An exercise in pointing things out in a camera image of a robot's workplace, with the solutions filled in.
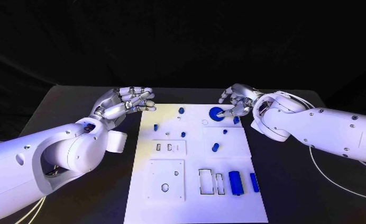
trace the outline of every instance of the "hole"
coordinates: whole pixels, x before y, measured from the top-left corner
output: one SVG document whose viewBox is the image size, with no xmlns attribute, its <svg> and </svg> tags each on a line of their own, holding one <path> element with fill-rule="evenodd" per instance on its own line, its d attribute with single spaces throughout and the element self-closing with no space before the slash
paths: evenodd
<svg viewBox="0 0 366 224">
<path fill-rule="evenodd" d="M 23 166 L 25 164 L 25 155 L 23 154 L 18 154 L 16 155 L 16 160 L 21 166 Z"/>
<path fill-rule="evenodd" d="M 162 185 L 162 191 L 163 191 L 163 192 L 167 192 L 167 191 L 169 191 L 169 185 L 167 185 L 166 183 Z"/>
</svg>

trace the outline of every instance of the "robotic hand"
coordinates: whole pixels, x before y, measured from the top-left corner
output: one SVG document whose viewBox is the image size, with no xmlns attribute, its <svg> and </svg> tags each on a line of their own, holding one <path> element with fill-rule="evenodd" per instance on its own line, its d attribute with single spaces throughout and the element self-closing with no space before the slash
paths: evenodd
<svg viewBox="0 0 366 224">
<path fill-rule="evenodd" d="M 123 152 L 127 134 L 113 129 L 127 114 L 156 110 L 153 97 L 152 88 L 113 89 L 90 117 L 0 144 L 0 219 L 93 171 L 106 151 Z"/>
<path fill-rule="evenodd" d="M 286 92 L 264 94 L 242 84 L 234 84 L 219 99 L 231 95 L 235 107 L 218 117 L 244 116 L 254 111 L 253 128 L 271 139 L 284 142 L 290 135 L 323 151 L 366 161 L 366 116 L 314 106 Z"/>
</svg>

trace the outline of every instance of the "white robotic arm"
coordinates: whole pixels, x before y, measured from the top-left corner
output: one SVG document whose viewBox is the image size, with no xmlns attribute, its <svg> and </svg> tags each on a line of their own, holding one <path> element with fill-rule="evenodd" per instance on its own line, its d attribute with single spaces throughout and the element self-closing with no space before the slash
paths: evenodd
<svg viewBox="0 0 366 224">
<path fill-rule="evenodd" d="M 242 84 L 225 90 L 219 103 L 229 94 L 235 107 L 218 113 L 218 117 L 242 116 L 253 110 L 253 128 L 271 139 L 284 142 L 293 135 L 303 144 L 366 162 L 365 115 L 313 108 L 286 92 L 264 94 Z"/>
<path fill-rule="evenodd" d="M 113 89 L 90 117 L 0 144 L 0 219 L 93 171 L 106 151 L 123 152 L 127 134 L 113 129 L 129 113 L 156 110 L 152 92 Z"/>
</svg>

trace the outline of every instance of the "blue knob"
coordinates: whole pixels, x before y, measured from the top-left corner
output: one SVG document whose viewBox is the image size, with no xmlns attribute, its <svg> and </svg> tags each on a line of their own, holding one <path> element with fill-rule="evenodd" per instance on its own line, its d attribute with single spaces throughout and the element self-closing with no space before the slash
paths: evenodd
<svg viewBox="0 0 366 224">
<path fill-rule="evenodd" d="M 240 117 L 234 117 L 234 124 L 237 124 L 240 121 Z"/>
<path fill-rule="evenodd" d="M 218 149 L 219 149 L 219 144 L 215 143 L 215 144 L 214 144 L 214 147 L 212 147 L 212 151 L 214 151 L 214 152 L 218 152 Z"/>
</svg>

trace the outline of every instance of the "blue object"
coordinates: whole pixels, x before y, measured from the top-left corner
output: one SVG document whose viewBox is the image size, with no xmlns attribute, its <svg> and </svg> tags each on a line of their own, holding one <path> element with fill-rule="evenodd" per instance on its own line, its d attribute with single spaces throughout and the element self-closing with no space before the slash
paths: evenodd
<svg viewBox="0 0 366 224">
<path fill-rule="evenodd" d="M 241 180 L 241 173 L 240 171 L 229 172 L 229 178 L 231 178 L 231 191 L 232 195 L 242 195 L 244 189 L 242 189 L 242 180 Z"/>
<path fill-rule="evenodd" d="M 219 149 L 219 144 L 215 143 L 215 144 L 214 144 L 214 147 L 212 147 L 212 151 L 214 151 L 214 152 L 218 152 L 218 149 Z"/>
<path fill-rule="evenodd" d="M 260 187 L 258 187 L 258 183 L 257 183 L 255 173 L 251 173 L 251 180 L 253 180 L 253 185 L 254 185 L 254 192 L 260 192 Z"/>
<path fill-rule="evenodd" d="M 240 121 L 240 117 L 234 117 L 234 124 L 237 124 Z"/>
<path fill-rule="evenodd" d="M 219 122 L 224 120 L 224 117 L 218 117 L 218 113 L 222 112 L 224 109 L 221 109 L 219 107 L 214 107 L 209 111 L 209 116 L 212 118 L 214 121 Z"/>
</svg>

